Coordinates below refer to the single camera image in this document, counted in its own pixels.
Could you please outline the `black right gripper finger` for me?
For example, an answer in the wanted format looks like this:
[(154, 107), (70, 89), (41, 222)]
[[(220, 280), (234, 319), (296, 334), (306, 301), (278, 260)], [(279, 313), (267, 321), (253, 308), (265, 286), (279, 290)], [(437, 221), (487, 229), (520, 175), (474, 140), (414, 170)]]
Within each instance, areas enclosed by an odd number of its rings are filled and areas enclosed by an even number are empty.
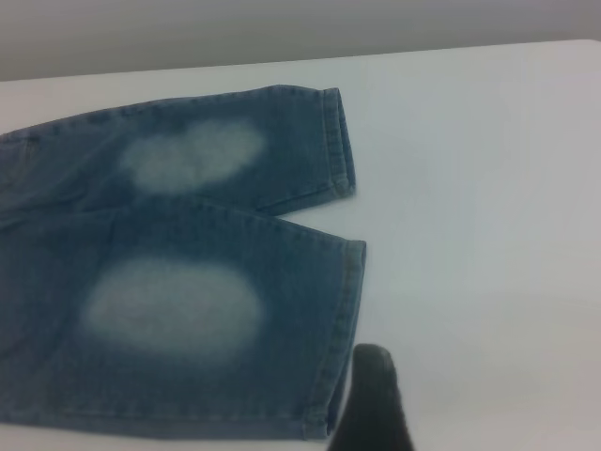
[(351, 386), (330, 451), (412, 451), (393, 357), (375, 344), (353, 349)]

